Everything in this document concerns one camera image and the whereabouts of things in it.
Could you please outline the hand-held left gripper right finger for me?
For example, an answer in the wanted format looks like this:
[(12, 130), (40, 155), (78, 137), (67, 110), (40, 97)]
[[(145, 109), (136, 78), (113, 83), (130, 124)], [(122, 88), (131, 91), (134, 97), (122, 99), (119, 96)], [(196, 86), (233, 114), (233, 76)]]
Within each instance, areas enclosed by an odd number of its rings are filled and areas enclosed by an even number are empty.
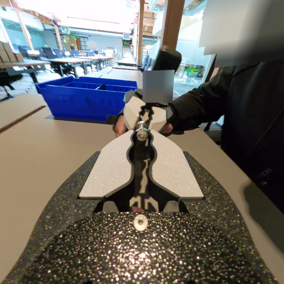
[(203, 199), (204, 195), (182, 151), (173, 141), (150, 131), (154, 160), (151, 178), (159, 187), (181, 200)]

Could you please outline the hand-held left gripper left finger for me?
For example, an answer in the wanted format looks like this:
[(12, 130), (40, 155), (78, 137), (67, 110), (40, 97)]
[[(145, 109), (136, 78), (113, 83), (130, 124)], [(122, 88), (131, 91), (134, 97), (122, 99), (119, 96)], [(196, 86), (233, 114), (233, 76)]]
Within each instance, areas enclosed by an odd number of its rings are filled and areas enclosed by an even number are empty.
[(133, 180), (133, 163), (129, 151), (134, 131), (128, 131), (108, 143), (100, 152), (83, 188), (81, 199), (109, 197)]

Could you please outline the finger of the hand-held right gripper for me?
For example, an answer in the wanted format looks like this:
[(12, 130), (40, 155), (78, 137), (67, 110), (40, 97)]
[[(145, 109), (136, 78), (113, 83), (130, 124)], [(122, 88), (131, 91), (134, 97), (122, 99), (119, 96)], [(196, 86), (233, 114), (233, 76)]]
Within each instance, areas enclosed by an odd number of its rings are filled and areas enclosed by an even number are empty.
[(167, 121), (173, 116), (173, 111), (169, 104), (159, 105), (155, 104), (151, 107), (150, 111), (150, 123), (149, 130), (155, 130), (156, 132), (161, 132), (161, 130), (166, 125)]
[(124, 116), (124, 129), (123, 132), (135, 130), (137, 123), (140, 120), (140, 113), (146, 103), (135, 95), (124, 95), (123, 101), (125, 102), (123, 116)]

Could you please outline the silver metal bolt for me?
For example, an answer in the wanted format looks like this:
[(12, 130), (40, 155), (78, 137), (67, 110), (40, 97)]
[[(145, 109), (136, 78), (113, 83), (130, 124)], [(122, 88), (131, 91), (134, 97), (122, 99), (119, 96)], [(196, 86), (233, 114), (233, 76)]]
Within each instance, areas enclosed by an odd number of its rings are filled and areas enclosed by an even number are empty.
[(145, 121), (139, 121), (136, 126), (136, 137), (139, 141), (144, 142), (148, 139), (148, 125)]

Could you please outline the blue plastic storage bin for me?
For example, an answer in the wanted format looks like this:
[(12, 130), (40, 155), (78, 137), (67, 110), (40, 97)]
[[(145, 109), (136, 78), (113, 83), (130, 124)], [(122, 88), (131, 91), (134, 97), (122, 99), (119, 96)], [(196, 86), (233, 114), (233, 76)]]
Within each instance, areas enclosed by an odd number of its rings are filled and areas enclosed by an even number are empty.
[(124, 108), (124, 95), (137, 89), (137, 82), (68, 76), (35, 86), (54, 117), (106, 121)]

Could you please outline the person's right forearm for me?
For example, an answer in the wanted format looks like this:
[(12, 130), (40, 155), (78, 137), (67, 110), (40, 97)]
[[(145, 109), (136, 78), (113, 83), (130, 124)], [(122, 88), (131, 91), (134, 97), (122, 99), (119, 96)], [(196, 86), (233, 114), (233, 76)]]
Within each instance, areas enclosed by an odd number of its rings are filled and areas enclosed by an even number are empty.
[(172, 116), (167, 119), (162, 132), (191, 130), (224, 115), (236, 67), (224, 67), (208, 83), (201, 84), (169, 103)]

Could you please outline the person's right hand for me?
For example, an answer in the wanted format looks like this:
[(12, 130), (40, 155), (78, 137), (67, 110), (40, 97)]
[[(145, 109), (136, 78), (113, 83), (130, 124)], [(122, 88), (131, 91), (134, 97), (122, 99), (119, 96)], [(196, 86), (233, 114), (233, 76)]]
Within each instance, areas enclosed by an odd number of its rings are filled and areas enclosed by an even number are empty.
[[(112, 127), (116, 138), (118, 138), (119, 136), (123, 135), (126, 132), (124, 130), (124, 127), (125, 127), (125, 120), (124, 120), (124, 116), (121, 114), (121, 115), (119, 115), (116, 124), (113, 125), (113, 127)], [(166, 123), (166, 125), (160, 131), (160, 133), (161, 134), (169, 134), (169, 133), (172, 132), (172, 130), (173, 130), (172, 124)]]

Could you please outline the long wooden desk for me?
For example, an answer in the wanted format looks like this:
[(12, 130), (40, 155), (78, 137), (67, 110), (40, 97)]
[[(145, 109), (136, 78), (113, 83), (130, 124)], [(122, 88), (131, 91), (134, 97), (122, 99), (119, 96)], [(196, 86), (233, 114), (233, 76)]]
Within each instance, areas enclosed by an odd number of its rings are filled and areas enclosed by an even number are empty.
[(92, 65), (96, 64), (96, 70), (98, 70), (98, 63), (110, 63), (110, 59), (113, 59), (112, 57), (108, 56), (81, 56), (81, 57), (73, 57), (73, 58), (55, 58), (55, 59), (48, 59), (47, 61), (50, 62), (52, 65), (57, 66), (57, 68), (60, 71), (61, 76), (64, 76), (62, 66), (64, 64), (68, 64), (73, 69), (74, 76), (77, 78), (77, 72), (76, 67), (82, 66), (84, 70), (84, 74), (87, 74), (87, 65), (90, 65), (92, 70)]

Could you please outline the person's dark jacket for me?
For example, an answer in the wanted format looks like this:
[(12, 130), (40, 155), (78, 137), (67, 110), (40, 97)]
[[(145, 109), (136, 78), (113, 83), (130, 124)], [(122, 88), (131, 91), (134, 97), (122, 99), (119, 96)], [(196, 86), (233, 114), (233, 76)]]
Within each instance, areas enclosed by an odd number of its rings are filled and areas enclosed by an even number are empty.
[(234, 69), (225, 103), (223, 150), (283, 212), (283, 59)]

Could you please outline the stack of cardboard boxes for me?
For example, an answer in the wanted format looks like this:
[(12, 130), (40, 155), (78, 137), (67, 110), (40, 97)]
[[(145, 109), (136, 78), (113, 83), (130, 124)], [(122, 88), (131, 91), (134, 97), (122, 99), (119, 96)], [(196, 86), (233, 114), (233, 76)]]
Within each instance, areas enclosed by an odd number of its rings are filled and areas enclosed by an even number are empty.
[(0, 41), (0, 61), (1, 62), (24, 62), (20, 52), (14, 52), (8, 42)]

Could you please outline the wooden post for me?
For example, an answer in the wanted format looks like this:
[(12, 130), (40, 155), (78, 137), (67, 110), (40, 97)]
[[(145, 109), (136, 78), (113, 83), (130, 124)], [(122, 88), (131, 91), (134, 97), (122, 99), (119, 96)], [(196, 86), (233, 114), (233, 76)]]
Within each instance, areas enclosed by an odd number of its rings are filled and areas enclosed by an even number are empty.
[(185, 0), (166, 0), (162, 10), (156, 12), (152, 34), (159, 38), (160, 47), (176, 49), (184, 4)]
[(144, 19), (144, 0), (139, 0), (138, 11), (138, 34), (137, 34), (137, 64), (141, 65), (142, 61), (142, 40), (143, 40), (143, 19)]

